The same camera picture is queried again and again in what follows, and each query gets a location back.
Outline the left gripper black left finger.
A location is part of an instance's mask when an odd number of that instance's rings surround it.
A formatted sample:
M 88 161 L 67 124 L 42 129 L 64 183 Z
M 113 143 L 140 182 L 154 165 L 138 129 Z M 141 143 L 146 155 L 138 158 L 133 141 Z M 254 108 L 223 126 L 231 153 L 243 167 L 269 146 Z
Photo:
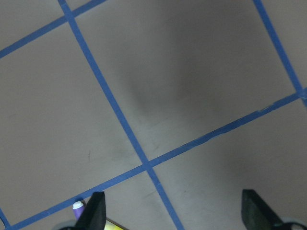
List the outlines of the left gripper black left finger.
M 106 225 L 106 201 L 104 192 L 94 192 L 85 210 L 77 220 L 75 230 L 104 230 Z

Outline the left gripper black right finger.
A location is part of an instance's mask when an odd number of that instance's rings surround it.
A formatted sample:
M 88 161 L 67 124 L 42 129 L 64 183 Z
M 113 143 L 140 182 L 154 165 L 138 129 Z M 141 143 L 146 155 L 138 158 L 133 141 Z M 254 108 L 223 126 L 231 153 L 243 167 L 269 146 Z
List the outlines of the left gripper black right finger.
M 283 221 L 255 190 L 243 189 L 241 218 L 247 230 L 278 230 Z

